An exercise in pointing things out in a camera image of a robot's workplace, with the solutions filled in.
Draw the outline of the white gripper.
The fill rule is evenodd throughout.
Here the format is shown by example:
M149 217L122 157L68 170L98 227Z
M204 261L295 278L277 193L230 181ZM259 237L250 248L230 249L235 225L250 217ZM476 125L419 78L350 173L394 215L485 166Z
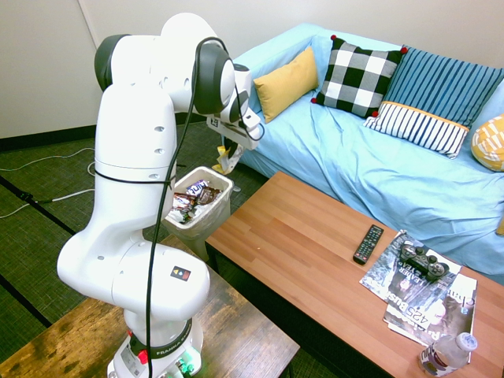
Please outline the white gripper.
M216 117L207 117L207 126L223 135L224 148L228 154L239 158L242 146L248 150L254 150L262 137L259 123L261 118L255 113L247 113L242 120L234 123L224 122ZM234 152L234 142L238 143Z

